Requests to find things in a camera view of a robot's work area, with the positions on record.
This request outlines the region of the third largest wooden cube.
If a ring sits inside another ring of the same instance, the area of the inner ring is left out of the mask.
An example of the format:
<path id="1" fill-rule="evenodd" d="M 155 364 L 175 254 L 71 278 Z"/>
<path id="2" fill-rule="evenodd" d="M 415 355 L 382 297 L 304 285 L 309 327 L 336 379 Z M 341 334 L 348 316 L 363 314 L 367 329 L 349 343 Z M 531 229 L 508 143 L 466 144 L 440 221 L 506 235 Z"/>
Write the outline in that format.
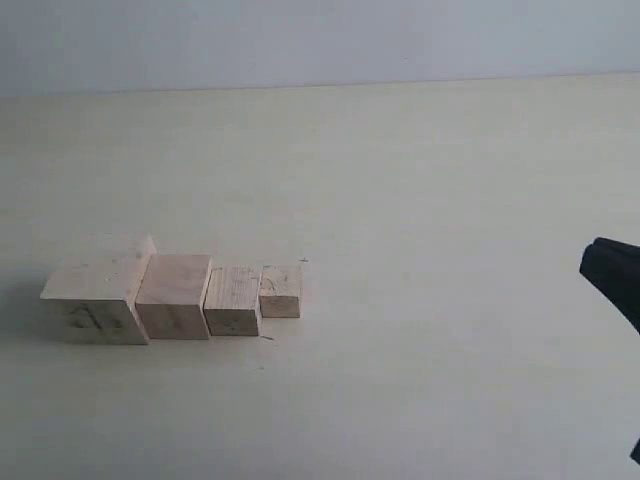
<path id="1" fill-rule="evenodd" d="M 260 280 L 255 266 L 213 266 L 203 307 L 213 336 L 260 335 Z"/>

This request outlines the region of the smallest wooden cube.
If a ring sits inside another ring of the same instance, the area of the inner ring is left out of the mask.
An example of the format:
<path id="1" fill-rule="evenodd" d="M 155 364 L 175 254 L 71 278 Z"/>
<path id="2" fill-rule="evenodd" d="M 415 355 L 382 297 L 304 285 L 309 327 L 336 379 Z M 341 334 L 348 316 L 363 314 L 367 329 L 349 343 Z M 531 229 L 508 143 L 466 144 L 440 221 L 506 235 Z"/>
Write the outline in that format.
<path id="1" fill-rule="evenodd" d="M 263 318 L 300 318 L 302 269 L 300 265 L 263 267 L 259 303 Z"/>

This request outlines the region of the second largest wooden cube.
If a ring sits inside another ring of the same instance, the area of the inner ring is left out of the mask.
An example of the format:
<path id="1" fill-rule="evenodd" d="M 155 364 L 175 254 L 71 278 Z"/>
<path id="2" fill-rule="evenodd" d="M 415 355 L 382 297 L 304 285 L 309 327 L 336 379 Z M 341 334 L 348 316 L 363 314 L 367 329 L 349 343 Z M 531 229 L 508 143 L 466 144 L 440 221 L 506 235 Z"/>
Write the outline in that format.
<path id="1" fill-rule="evenodd" d="M 212 262 L 203 254 L 154 254 L 135 307 L 151 339 L 209 340 L 203 305 Z"/>

